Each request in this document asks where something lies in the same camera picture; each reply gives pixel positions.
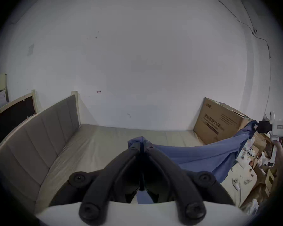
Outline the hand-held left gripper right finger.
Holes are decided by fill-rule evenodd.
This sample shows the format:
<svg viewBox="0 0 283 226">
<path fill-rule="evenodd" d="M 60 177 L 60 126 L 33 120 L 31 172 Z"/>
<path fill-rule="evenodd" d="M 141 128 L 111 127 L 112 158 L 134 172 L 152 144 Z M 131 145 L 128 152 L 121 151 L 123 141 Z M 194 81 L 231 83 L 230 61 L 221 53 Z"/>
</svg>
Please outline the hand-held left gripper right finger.
<svg viewBox="0 0 283 226">
<path fill-rule="evenodd" d="M 144 146 L 142 153 L 142 190 L 154 203 L 175 201 L 184 225 L 196 225 L 204 219 L 204 201 L 234 206 L 212 173 L 183 170 L 152 145 Z"/>
</svg>

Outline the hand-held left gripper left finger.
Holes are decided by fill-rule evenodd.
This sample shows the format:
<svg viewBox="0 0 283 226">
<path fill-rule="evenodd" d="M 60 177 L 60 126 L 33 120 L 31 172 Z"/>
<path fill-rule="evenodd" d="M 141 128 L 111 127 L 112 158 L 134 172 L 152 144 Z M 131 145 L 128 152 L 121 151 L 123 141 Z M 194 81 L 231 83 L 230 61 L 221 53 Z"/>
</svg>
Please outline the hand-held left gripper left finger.
<svg viewBox="0 0 283 226">
<path fill-rule="evenodd" d="M 61 186 L 49 206 L 81 202 L 79 217 L 85 223 L 104 223 L 109 201 L 131 203 L 142 189 L 140 145 L 133 145 L 104 169 L 74 172 Z"/>
</svg>

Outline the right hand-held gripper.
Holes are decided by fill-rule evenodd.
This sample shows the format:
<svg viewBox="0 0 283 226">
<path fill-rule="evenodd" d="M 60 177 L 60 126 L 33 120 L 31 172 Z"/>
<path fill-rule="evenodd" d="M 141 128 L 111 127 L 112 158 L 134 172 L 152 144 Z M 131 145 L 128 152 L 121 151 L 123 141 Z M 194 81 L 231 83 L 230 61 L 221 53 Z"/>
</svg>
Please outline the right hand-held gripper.
<svg viewBox="0 0 283 226">
<path fill-rule="evenodd" d="M 271 111 L 269 121 L 252 121 L 252 130 L 258 131 L 260 134 L 270 134 L 270 140 L 278 141 L 283 139 L 283 120 L 275 118 L 275 113 Z M 270 158 L 262 159 L 263 166 L 274 167 L 276 159 L 277 148 L 273 145 Z"/>
</svg>

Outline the person's right hand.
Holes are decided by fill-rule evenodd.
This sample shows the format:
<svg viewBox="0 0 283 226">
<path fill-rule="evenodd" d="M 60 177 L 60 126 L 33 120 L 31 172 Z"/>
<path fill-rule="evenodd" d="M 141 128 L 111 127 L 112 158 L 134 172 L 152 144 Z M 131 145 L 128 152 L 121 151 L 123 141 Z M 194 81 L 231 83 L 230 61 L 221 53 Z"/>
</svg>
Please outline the person's right hand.
<svg viewBox="0 0 283 226">
<path fill-rule="evenodd" d="M 283 166 L 283 146 L 282 144 L 277 140 L 272 140 L 272 143 L 274 146 L 276 146 L 276 158 L 275 162 L 278 167 Z"/>
</svg>

